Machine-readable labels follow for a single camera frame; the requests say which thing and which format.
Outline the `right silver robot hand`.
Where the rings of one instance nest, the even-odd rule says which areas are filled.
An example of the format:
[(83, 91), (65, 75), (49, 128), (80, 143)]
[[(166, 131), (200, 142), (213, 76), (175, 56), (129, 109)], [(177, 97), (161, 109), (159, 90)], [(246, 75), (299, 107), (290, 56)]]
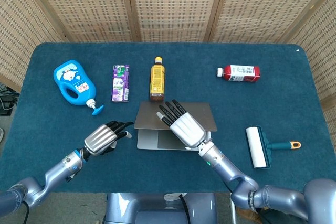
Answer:
[(186, 148), (200, 146), (206, 139), (206, 131), (198, 121), (176, 100), (159, 105), (156, 115)]

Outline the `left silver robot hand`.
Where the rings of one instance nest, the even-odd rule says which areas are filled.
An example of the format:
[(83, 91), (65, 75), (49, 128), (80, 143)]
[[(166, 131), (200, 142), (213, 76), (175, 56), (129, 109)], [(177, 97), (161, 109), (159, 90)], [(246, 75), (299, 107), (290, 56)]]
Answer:
[(115, 143), (121, 138), (131, 138), (132, 135), (125, 129), (133, 122), (110, 121), (102, 124), (84, 140), (84, 147), (90, 155), (97, 156), (115, 148)]

